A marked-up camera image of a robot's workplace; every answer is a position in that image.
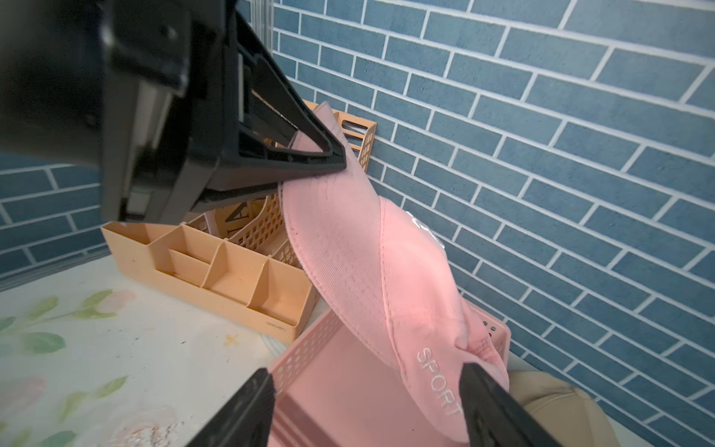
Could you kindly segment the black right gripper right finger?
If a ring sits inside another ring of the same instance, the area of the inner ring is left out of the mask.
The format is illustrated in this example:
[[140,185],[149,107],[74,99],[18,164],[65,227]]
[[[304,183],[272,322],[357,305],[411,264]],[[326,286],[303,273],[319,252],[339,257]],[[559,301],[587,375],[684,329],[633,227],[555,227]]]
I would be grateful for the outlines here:
[[560,446],[477,363],[463,365],[459,393],[470,446]]

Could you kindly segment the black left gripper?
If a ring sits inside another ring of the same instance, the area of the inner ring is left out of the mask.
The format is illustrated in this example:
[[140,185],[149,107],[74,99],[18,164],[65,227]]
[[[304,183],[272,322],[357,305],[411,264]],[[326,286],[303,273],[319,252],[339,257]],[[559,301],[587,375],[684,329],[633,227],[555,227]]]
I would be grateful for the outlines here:
[[233,11],[245,20],[236,1],[3,2],[2,152],[96,169],[106,221],[176,224],[277,193],[209,187]]

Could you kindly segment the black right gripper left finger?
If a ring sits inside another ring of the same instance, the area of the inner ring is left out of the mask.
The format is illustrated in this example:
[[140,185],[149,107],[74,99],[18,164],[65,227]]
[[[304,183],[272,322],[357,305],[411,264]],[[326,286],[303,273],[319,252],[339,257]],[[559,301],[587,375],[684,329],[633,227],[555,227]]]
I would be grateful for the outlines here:
[[276,405],[273,376],[258,369],[187,447],[266,447]]

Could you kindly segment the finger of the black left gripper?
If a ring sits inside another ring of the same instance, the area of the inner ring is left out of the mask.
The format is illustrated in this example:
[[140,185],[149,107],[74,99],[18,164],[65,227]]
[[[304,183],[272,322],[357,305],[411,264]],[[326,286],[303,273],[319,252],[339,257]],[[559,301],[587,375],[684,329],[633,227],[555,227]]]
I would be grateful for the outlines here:
[[223,142],[209,187],[241,191],[342,171],[346,149],[237,12],[222,49]]

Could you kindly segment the beige baseball cap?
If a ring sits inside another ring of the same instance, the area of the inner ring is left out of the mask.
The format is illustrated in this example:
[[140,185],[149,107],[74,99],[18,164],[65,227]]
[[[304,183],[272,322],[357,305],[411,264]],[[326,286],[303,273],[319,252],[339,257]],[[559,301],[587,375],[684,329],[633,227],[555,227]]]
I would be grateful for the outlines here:
[[508,374],[510,396],[560,445],[619,445],[605,412],[582,389],[547,372]]

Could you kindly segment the pink baseball cap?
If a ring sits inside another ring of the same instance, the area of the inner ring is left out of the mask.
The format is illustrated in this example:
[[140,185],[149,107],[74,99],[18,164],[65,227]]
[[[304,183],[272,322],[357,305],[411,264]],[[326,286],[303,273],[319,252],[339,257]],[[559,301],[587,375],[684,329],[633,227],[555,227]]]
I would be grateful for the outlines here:
[[480,365],[502,387],[508,371],[439,240],[375,192],[352,150],[342,171],[285,182],[279,197],[292,249],[322,298],[437,431],[466,441],[463,366]]

